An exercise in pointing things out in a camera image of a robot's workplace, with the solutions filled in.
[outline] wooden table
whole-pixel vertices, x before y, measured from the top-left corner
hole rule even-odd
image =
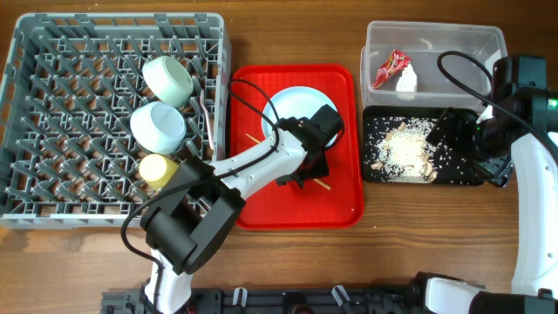
[[[556,1],[123,1],[38,0],[0,4],[0,60],[26,12],[214,11],[233,45],[233,68],[339,63],[355,79],[373,20],[496,25],[509,54],[548,59],[558,88]],[[246,232],[235,228],[195,287],[275,288],[402,283],[432,271],[509,292],[518,242],[517,184],[449,188],[364,184],[365,213],[351,229]],[[132,241],[147,249],[144,233]],[[129,253],[117,229],[0,229],[0,312],[99,313],[103,291],[139,287],[151,264]]]

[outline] white cup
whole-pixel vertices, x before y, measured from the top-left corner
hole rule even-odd
[[[194,86],[180,62],[162,56],[144,64],[141,71],[149,89],[162,102],[175,108],[187,103]]]
[[[182,114],[165,103],[154,101],[132,113],[130,128],[133,137],[156,154],[170,154],[186,135]]]

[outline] wooden stick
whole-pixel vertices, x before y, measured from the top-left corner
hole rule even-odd
[[[257,138],[255,138],[254,136],[252,136],[252,135],[250,135],[250,134],[248,134],[248,133],[246,133],[246,136],[248,136],[248,137],[249,137],[251,140],[253,140],[254,142],[260,144],[260,141],[259,141]],[[331,187],[330,187],[329,185],[325,184],[325,182],[321,181],[320,179],[314,179],[314,181],[315,181],[317,184],[321,185],[322,187],[326,188],[328,191],[331,191]]]

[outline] yellow cup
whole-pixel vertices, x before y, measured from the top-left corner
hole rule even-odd
[[[141,160],[139,175],[155,190],[166,186],[178,164],[159,154],[150,154]]]

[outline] clear plastic container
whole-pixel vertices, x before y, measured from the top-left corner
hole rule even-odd
[[[372,88],[378,68],[394,49],[409,56],[417,73],[416,92],[395,91],[401,73]],[[436,66],[445,51],[462,51],[477,58],[492,71],[494,61],[507,56],[502,31],[493,26],[438,24],[418,22],[373,21],[368,24],[366,46],[361,55],[361,88],[364,107],[423,106],[484,108],[473,96],[459,89],[442,75]],[[456,57],[444,58],[444,67],[457,79],[483,94],[490,92],[490,82],[470,61]]]

